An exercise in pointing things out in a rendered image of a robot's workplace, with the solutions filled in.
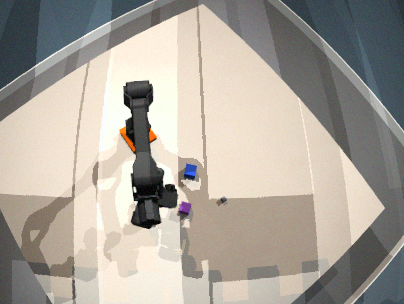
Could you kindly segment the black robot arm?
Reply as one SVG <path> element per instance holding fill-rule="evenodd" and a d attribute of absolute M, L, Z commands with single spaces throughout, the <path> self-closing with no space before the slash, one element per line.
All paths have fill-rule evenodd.
<path fill-rule="evenodd" d="M 164 186 L 162 173 L 151 155 L 147 112 L 154 98 L 152 83 L 149 84 L 149 79 L 125 83 L 123 101 L 132 113 L 132 117 L 125 119 L 126 136 L 134 143 L 136 152 L 133 173 L 130 173 L 133 200 L 138 201 L 140 225 L 154 226 L 162 223 L 159 208 L 177 208 L 178 193 L 175 185 Z"/>

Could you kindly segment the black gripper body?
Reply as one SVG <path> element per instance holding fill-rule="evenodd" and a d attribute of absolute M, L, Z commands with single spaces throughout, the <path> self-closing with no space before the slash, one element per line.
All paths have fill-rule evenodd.
<path fill-rule="evenodd" d="M 164 170 L 162 168 L 158 167 L 158 171 L 161 171 L 162 176 L 164 176 Z M 146 228 L 146 229 L 151 229 L 151 225 L 140 225 L 139 212 L 138 211 L 133 211 L 132 213 L 133 213 L 133 216 L 131 218 L 132 225 L 142 227 L 142 228 Z"/>

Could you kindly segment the blue block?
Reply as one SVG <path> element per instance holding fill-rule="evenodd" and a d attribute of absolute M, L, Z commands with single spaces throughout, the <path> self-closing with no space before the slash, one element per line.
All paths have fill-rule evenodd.
<path fill-rule="evenodd" d="M 196 169 L 197 169 L 196 165 L 186 164 L 184 177 L 194 179 L 195 174 L 196 174 Z"/>

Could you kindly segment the purple block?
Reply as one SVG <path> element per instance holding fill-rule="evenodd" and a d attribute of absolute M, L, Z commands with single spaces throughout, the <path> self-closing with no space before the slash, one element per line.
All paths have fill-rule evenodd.
<path fill-rule="evenodd" d="M 191 208 L 191 204 L 190 203 L 187 203 L 187 202 L 184 202 L 184 201 L 181 201 L 181 205 L 180 205 L 180 211 L 179 211 L 179 213 L 184 213 L 184 214 L 189 214 L 189 211 L 190 211 L 190 208 Z"/>

